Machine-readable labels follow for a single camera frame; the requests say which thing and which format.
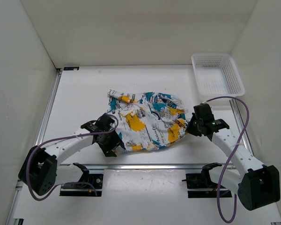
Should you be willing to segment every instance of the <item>white table surface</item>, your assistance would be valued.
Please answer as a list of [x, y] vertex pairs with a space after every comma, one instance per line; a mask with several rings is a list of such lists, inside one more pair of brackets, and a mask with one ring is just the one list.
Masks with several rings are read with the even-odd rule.
[[[184, 170], [105, 170], [102, 197], [59, 196], [59, 188], [42, 202], [24, 185], [14, 218], [24, 225], [224, 225], [216, 199], [187, 198]], [[233, 198], [222, 198], [226, 218]], [[237, 202], [233, 225], [281, 222], [277, 205], [254, 211]]]
[[[183, 100], [191, 118], [200, 103], [192, 66], [112, 66], [80, 67], [63, 71], [47, 125], [44, 141], [72, 134], [81, 124], [95, 120], [109, 108], [109, 89], [121, 92], [163, 92]], [[224, 119], [235, 135], [239, 134], [233, 112], [214, 107], [216, 119]], [[166, 150], [105, 157], [97, 144], [75, 153], [64, 163], [81, 164], [208, 164], [224, 163], [227, 157], [207, 137], [186, 135]]]

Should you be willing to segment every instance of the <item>white backdrop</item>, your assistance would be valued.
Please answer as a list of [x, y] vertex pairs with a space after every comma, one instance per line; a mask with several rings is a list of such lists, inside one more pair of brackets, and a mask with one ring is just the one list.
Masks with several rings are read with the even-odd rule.
[[56, 67], [190, 64], [229, 53], [257, 0], [21, 0]]
[[253, 151], [278, 168], [281, 187], [281, 0], [258, 2], [232, 56], [246, 89]]
[[0, 0], [0, 225], [37, 131], [56, 70], [19, 0]]

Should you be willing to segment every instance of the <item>white plastic basket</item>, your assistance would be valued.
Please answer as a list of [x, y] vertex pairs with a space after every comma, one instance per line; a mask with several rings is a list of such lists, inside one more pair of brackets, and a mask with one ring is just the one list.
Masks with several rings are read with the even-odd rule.
[[193, 54], [192, 66], [202, 101], [218, 96], [236, 97], [244, 94], [243, 83], [229, 54]]

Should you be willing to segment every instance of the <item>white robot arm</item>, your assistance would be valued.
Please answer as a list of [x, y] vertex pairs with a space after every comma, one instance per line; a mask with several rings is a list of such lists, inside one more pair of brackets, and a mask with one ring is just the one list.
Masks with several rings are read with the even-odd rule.
[[[187, 133], [207, 136], [226, 156], [230, 156], [235, 145], [239, 143], [228, 124], [222, 119], [215, 120], [208, 104], [197, 105], [194, 111], [186, 128]], [[19, 178], [27, 184], [27, 168], [29, 168], [30, 185], [38, 195], [46, 194], [58, 184], [87, 181], [89, 170], [85, 166], [79, 163], [59, 165], [77, 151], [95, 142], [98, 143], [105, 156], [116, 157], [113, 150], [118, 146], [124, 148], [124, 144], [116, 131], [106, 134], [114, 122], [115, 120], [110, 115], [104, 114], [96, 120], [95, 124], [93, 121], [83, 124], [73, 133], [71, 139], [40, 148], [31, 156], [37, 146], [33, 147], [20, 170]], [[31, 165], [27, 166], [30, 157], [33, 160]], [[237, 194], [245, 208], [253, 210], [279, 201], [279, 172], [274, 166], [265, 166], [242, 145], [238, 146], [231, 162], [239, 175], [227, 170], [222, 179], [222, 185]], [[221, 164], [212, 163], [202, 168], [201, 175], [207, 184], [218, 183], [221, 172]]]

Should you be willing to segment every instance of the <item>cloth with yellow pattern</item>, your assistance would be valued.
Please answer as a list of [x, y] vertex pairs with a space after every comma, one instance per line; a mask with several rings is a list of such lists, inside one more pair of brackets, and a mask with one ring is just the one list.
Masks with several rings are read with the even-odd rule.
[[116, 116], [117, 134], [125, 150], [115, 152], [154, 151], [172, 145], [185, 135], [188, 121], [178, 97], [163, 93], [121, 93], [109, 90], [108, 114]]

